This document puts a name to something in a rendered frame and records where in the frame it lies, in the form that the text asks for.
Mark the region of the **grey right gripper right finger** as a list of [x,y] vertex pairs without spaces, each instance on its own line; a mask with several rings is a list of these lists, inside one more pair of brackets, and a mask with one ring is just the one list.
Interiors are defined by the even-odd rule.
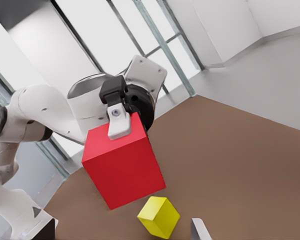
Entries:
[[201,218],[191,219],[191,240],[212,240],[212,237]]

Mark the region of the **yellow wooden cube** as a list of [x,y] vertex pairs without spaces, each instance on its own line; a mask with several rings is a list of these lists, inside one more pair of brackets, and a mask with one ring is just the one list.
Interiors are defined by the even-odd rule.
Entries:
[[169,239],[180,214],[167,197],[151,196],[137,218],[151,235]]

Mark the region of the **red wooden cube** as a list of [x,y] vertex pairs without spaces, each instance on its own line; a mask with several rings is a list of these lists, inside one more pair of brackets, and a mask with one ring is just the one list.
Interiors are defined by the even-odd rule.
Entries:
[[130,119],[129,135],[109,139],[106,123],[88,131],[84,146],[81,163],[110,210],[166,187],[138,113]]

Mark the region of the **silver frame crossbar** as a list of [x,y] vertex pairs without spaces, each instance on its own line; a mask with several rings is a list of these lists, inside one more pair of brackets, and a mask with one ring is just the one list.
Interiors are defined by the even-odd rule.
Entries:
[[[166,44],[172,42],[174,39],[178,38],[180,36],[180,33],[178,32],[177,34],[175,34],[174,36],[170,37],[169,39],[167,39],[165,41]],[[157,47],[155,47],[154,49],[152,49],[150,52],[146,53],[144,55],[145,58],[151,56],[152,54],[154,54],[156,51],[160,50],[162,47],[159,45]]]

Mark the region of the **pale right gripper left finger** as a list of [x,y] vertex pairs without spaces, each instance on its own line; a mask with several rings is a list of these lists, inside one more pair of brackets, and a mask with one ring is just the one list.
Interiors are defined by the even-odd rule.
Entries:
[[107,107],[109,117],[108,137],[110,140],[125,137],[131,133],[131,117],[123,104]]

